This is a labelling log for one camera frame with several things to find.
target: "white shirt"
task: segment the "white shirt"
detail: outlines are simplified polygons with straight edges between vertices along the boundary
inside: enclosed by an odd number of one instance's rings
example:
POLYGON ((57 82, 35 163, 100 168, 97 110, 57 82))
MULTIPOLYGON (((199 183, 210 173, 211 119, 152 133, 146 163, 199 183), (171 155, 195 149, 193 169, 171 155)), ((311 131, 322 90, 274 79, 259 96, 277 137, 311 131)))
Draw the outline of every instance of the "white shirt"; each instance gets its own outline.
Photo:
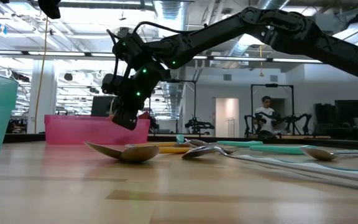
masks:
MULTIPOLYGON (((263 112, 267 115, 273 115, 274 110, 271 108, 260 107, 255 110, 255 114, 258 112, 263 112)), ((264 124, 260 130, 266 130, 266 131, 270 131, 271 133, 273 133, 272 120, 264 115, 262 115, 262 117, 263 117, 263 119, 266 119, 266 124, 264 124)))

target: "spoon handle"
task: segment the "spoon handle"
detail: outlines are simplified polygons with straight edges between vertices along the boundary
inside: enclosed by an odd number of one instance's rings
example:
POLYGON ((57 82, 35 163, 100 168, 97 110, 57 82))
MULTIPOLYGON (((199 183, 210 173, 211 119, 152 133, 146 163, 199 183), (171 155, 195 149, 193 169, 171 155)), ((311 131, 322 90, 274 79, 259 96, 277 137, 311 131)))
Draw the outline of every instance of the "spoon handle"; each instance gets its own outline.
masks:
POLYGON ((358 150, 337 150, 334 155, 352 155, 358 156, 358 150))

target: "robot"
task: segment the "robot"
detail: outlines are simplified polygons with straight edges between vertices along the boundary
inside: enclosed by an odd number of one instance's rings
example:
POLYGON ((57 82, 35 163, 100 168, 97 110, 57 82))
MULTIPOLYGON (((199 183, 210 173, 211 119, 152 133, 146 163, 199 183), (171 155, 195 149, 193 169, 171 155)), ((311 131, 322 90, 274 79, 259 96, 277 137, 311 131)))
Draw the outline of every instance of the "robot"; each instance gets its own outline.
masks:
POLYGON ((296 116, 296 115, 290 115, 290 116, 286 116, 284 118, 282 118, 278 113, 273 113, 272 115, 268 115, 268 114, 265 114, 263 112, 258 112, 255 114, 255 116, 252 116, 252 115, 245 115, 244 116, 244 119, 246 121, 246 133, 245 133, 245 136, 248 138, 250 134, 252 134, 253 131, 251 131, 250 133, 250 127, 249 127, 249 124, 248 124, 248 118, 252 118, 254 120, 257 121, 257 129, 255 131, 255 133, 258 135, 258 136, 274 136, 273 133, 269 133, 268 131, 261 131, 261 125, 260 125, 260 121, 263 122, 263 123, 266 123, 266 119, 264 119, 264 117, 266 118, 269 118, 272 122, 272 126, 276 126, 278 124, 281 124, 281 123, 286 123, 287 126, 285 128, 285 131, 287 133, 290 132, 290 126, 291 124, 293 125, 293 134, 295 134, 295 130, 297 131, 297 133, 299 135, 301 135, 301 133, 299 132, 298 128, 296 127, 295 123, 297 121, 300 121, 302 118, 306 118, 305 119, 305 124, 303 125, 302 127, 302 131, 303 131, 303 135, 310 135, 309 133, 309 122, 310 122, 310 119, 311 119, 311 114, 307 114, 307 113, 304 113, 300 116, 296 116))
POLYGON ((191 128, 192 134, 201 134, 202 129, 215 129, 215 126, 210 122, 198 121, 197 118, 191 118, 189 122, 185 124, 185 128, 191 128))
MULTIPOLYGON (((51 19, 60 18, 60 0, 39 0, 39 6, 51 19)), ((198 53, 242 34, 249 34, 274 50, 305 55, 358 77, 358 46, 324 34, 310 19, 297 12, 247 7, 215 24, 195 31, 173 30, 152 22, 139 23, 132 33, 118 37, 107 30, 115 43, 112 52, 128 66, 123 77, 105 76, 104 93, 115 94, 112 121, 134 129, 137 112, 161 80, 170 79, 170 70, 188 63, 198 53), (137 34, 142 25, 176 32, 155 42, 143 42, 137 34), (135 75, 129 77, 131 69, 135 75)))

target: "spoon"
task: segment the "spoon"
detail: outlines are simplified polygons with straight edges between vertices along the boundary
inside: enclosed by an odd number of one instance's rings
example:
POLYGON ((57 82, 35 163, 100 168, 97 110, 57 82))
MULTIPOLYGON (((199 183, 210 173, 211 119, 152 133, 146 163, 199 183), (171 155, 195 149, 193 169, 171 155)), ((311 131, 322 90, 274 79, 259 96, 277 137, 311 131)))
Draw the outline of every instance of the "spoon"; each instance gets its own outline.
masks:
MULTIPOLYGON (((257 158, 246 158, 246 157, 239 157, 239 156, 232 156, 229 155, 227 153, 225 153, 220 147, 218 146, 214 146, 214 147, 210 147, 210 150, 214 150, 215 152, 218 152, 222 155, 224 155, 225 157, 231 158, 231 159, 238 159, 241 161, 247 161, 250 164, 257 164, 257 165, 261 165, 264 167, 268 167, 268 168, 273 168, 273 169, 280 169, 280 170, 286 170, 286 171, 290 171, 290 172, 294 172, 296 174, 301 174, 301 175, 307 175, 310 177, 314 177, 317 179, 326 179, 326 180, 331 180, 332 179, 332 174, 330 174, 329 172, 327 172, 325 170, 325 168, 322 168, 322 170, 319 172, 316 172, 315 169, 317 168, 313 168, 313 169, 308 169, 307 167, 303 167, 303 166, 296 166, 292 163, 290 164, 286 164, 283 162, 277 163, 277 162, 272 162, 272 161, 262 161, 261 159, 257 159, 257 158)), ((199 155, 197 155, 196 151, 203 151, 206 150, 204 146, 200 146, 197 148, 192 149, 191 151, 189 151, 186 154, 190 154, 187 155, 187 158, 191 158, 191 155, 193 155, 193 157, 198 157, 199 155)), ((353 186, 358 186, 358 179, 354 179, 354 174, 349 175, 347 172, 344 171, 336 171, 335 176, 336 178, 335 182, 338 183, 342 183, 345 185, 353 185, 353 186)))
POLYGON ((358 150, 337 150, 335 152, 327 152, 322 149, 311 149, 307 147, 301 148, 303 153, 320 161, 331 161, 340 155, 358 156, 358 150))
POLYGON ((100 146, 90 142, 85 142, 85 144, 88 147, 106 156, 118 159, 120 161, 131 162, 131 163, 145 162, 147 160, 154 158, 160 152, 158 146, 128 147, 123 151, 118 151, 115 149, 100 146))
POLYGON ((193 149, 190 149, 182 156, 182 159, 196 158, 205 154, 214 153, 217 151, 217 148, 219 148, 219 150, 222 150, 222 152, 224 152, 225 154, 233 153, 233 151, 228 151, 226 149, 218 147, 217 143, 210 143, 205 146, 198 146, 193 149))

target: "yellow utensil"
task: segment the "yellow utensil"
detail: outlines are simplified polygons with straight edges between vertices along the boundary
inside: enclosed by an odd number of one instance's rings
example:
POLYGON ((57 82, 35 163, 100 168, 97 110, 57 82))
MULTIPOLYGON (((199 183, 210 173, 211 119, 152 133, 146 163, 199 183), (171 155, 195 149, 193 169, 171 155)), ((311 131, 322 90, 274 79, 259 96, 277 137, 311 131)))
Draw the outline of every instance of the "yellow utensil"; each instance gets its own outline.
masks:
POLYGON ((168 153, 186 153, 190 150, 190 147, 159 147, 160 154, 168 153))
POLYGON ((158 147, 173 147, 176 142, 149 142, 144 144, 126 144, 125 147, 141 147, 141 146, 158 146, 158 147))

